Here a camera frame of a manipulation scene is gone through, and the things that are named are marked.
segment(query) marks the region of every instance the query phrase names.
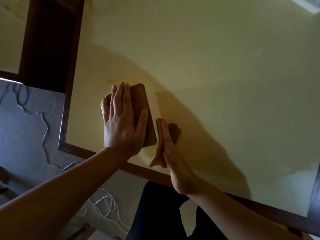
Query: person's right hand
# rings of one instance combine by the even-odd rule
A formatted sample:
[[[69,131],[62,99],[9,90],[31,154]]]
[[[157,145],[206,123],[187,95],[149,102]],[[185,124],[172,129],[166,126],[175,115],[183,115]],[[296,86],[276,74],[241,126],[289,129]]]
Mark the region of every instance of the person's right hand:
[[[171,181],[174,189],[183,195],[195,193],[198,176],[191,170],[185,159],[172,142],[168,124],[165,119],[161,121],[163,135],[164,158],[170,169]]]

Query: tabletop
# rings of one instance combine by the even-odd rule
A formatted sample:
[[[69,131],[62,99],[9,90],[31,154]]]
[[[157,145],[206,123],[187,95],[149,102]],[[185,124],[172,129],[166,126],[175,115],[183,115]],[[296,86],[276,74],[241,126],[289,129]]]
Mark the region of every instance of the tabletop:
[[[143,83],[182,129],[177,147],[200,177],[319,235],[320,19],[287,0],[233,1],[85,0],[59,149],[100,151],[102,97],[121,80]],[[149,168],[154,150],[121,170],[170,186],[168,169]]]

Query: pants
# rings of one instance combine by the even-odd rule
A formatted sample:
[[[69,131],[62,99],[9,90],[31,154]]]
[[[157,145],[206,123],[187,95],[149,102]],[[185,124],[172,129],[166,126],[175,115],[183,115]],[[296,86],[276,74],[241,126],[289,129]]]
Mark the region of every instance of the pants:
[[[196,226],[187,237],[182,225],[180,206],[189,198],[173,188],[147,182],[126,240],[217,239],[227,240],[209,216],[198,206]]]

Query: hand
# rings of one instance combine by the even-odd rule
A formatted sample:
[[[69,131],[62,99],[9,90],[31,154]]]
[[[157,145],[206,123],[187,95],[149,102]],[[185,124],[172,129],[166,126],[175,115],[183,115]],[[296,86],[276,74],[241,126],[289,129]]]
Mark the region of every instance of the hand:
[[[124,154],[126,160],[141,150],[146,135],[148,110],[144,109],[134,128],[134,116],[130,94],[130,84],[120,83],[112,86],[111,102],[102,100],[104,120],[104,146]]]
[[[163,155],[170,169],[170,176],[174,189],[183,195],[195,193],[197,191],[197,181],[200,178],[198,178],[191,170],[172,142],[168,124],[165,119],[161,121],[161,129],[164,146]]]

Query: forearm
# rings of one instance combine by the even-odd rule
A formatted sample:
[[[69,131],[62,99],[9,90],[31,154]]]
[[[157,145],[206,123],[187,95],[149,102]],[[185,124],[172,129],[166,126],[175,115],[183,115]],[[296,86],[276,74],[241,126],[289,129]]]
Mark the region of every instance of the forearm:
[[[227,196],[210,183],[198,179],[198,190],[188,195],[229,240],[300,239]]]
[[[105,148],[83,163],[0,207],[0,236],[52,239],[118,169],[123,158]]]

